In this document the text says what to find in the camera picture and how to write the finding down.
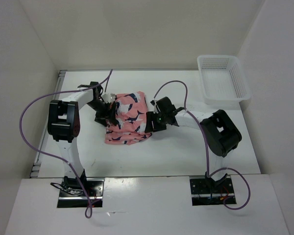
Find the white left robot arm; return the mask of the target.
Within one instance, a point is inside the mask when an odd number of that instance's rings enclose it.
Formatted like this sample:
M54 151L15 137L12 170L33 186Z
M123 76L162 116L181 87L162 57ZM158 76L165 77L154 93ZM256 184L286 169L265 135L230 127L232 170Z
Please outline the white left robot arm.
M79 110L87 105L95 111L99 124L106 126L107 121L116 124L116 95L104 92L98 82L78 88L64 99L50 102L47 129L60 150L65 169L63 183L53 186L70 195L84 196L89 183L77 147L81 128Z

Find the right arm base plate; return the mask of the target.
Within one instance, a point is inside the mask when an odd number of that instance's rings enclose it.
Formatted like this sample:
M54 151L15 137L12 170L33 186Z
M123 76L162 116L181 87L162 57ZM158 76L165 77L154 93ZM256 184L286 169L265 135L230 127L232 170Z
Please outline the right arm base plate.
M230 176L222 181L206 179L204 176L190 178L191 198L193 206L236 205L236 198Z

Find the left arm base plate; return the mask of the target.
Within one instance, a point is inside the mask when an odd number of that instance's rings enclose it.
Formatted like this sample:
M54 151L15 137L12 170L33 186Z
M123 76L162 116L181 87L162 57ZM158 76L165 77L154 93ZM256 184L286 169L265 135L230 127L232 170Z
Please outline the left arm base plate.
M93 208L101 208L103 204L104 179L87 178L85 189L89 195ZM81 188L60 189L57 208L87 208L88 199Z

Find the white plastic mesh basket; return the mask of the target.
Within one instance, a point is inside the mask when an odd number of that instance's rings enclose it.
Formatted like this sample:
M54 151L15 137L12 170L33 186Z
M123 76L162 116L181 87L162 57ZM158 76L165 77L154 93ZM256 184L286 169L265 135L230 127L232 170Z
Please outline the white plastic mesh basket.
M232 105L251 98L240 60L230 55L201 55L197 58L204 102Z

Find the pink shark print shorts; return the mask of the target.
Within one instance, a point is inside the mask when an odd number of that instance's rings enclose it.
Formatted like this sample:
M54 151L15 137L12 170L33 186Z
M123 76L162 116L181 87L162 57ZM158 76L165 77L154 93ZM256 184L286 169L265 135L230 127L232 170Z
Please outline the pink shark print shorts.
M131 145L151 137L146 133L147 112L145 93L142 91L116 95L116 124L107 121L105 143Z

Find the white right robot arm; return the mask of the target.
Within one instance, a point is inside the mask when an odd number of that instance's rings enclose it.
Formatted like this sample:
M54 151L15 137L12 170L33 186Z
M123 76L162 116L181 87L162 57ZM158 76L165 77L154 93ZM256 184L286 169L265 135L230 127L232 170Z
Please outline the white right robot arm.
M223 158L242 140L240 131L224 110L191 114L184 107L176 108L168 97L151 103L154 110L147 112L146 133L166 130L167 125L198 129L203 134L205 149Z

